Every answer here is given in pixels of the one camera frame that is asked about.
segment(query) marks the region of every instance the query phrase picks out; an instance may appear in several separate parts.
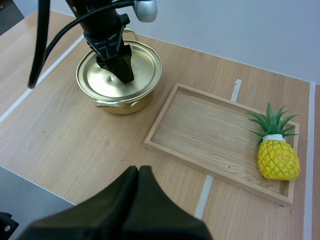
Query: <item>wooden table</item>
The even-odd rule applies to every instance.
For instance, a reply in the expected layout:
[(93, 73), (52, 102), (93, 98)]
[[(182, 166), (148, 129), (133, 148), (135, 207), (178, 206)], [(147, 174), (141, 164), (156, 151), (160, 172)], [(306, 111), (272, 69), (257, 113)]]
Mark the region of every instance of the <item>wooden table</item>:
[[(49, 38), (72, 19), (51, 13)], [(36, 34), (32, 14), (0, 37), (0, 115), (27, 89)], [(77, 26), (48, 59), (45, 69), (82, 34)], [(128, 166), (151, 165), (165, 193), (194, 215), (206, 175), (154, 153), (144, 140), (175, 83), (230, 99), (237, 79), (237, 102), (264, 111), (287, 105), (298, 114), (301, 174), (294, 204), (281, 207), (240, 188), (213, 180), (202, 220), (215, 240), (301, 240), (303, 238), (310, 84), (202, 52), (140, 37), (163, 62), (154, 100), (131, 115), (112, 115), (94, 107), (75, 79), (90, 50), (84, 40), (0, 123), (0, 165), (73, 202), (80, 203), (108, 186)], [(320, 88), (316, 92), (313, 239), (320, 239)]]

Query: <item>pineapple crown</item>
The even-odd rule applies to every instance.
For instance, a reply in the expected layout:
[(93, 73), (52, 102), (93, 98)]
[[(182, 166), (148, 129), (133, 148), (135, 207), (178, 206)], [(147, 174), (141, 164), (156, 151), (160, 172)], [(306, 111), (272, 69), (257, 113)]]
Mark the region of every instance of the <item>pineapple crown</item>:
[(292, 116), (287, 116), (284, 119), (281, 119), (281, 116), (286, 113), (287, 111), (283, 111), (285, 106), (280, 108), (278, 112), (273, 112), (271, 104), (268, 103), (268, 106), (266, 108), (266, 115), (261, 116), (260, 114), (257, 114), (255, 112), (248, 112), (247, 114), (254, 117), (250, 118), (249, 120), (257, 123), (261, 126), (263, 132), (255, 132), (251, 131), (254, 134), (257, 134), (260, 136), (260, 140), (258, 142), (258, 145), (261, 144), (264, 140), (264, 137), (267, 135), (272, 135), (272, 134), (281, 134), (283, 137), (288, 137), (288, 136), (293, 136), (297, 135), (294, 133), (288, 133), (291, 129), (293, 129), (295, 126), (292, 125), (288, 128), (284, 128), (285, 125), (294, 117), (297, 115), (292, 115)]

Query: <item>metal pot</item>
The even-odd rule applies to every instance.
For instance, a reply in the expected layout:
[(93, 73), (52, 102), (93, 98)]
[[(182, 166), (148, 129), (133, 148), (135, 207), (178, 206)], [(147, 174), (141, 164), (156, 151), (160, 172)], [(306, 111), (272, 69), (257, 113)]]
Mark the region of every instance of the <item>metal pot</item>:
[(79, 87), (95, 106), (119, 115), (135, 113), (150, 103), (162, 74), (162, 62), (157, 52), (139, 42), (134, 30), (126, 28), (124, 32), (135, 36), (135, 40), (124, 40), (132, 50), (134, 81), (124, 84), (113, 73), (100, 68), (93, 51), (83, 58), (76, 70)]

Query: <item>toy pineapple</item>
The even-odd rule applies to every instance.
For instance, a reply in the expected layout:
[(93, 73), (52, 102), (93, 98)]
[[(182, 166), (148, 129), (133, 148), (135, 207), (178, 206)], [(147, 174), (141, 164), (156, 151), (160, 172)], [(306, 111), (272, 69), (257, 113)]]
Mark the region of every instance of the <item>toy pineapple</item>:
[(281, 116), (286, 113), (282, 111), (283, 109), (284, 106), (274, 114), (268, 103), (265, 118), (254, 112), (248, 114), (254, 117), (249, 120), (259, 124), (263, 129), (263, 132), (253, 132), (261, 137), (258, 142), (258, 145), (261, 144), (258, 154), (260, 172), (267, 179), (289, 181), (295, 179), (301, 169), (297, 153), (284, 139), (284, 137), (295, 135), (288, 133), (294, 126), (285, 129), (284, 127), (297, 115), (281, 120)]

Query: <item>pot handle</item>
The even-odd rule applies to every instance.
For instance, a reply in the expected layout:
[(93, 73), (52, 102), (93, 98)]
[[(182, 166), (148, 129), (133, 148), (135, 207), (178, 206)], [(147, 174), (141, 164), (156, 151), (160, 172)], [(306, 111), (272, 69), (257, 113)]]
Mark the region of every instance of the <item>pot handle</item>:
[(123, 30), (123, 33), (132, 33), (132, 34), (134, 35), (134, 37), (135, 37), (135, 40), (136, 40), (136, 41), (139, 41), (138, 34), (136, 33), (135, 30), (133, 30), (133, 29), (131, 29), (131, 28), (125, 28), (125, 29)]
[(93, 100), (94, 104), (98, 108), (109, 107), (109, 108), (132, 108), (137, 105), (138, 101), (132, 103), (125, 103), (123, 101), (100, 101)]

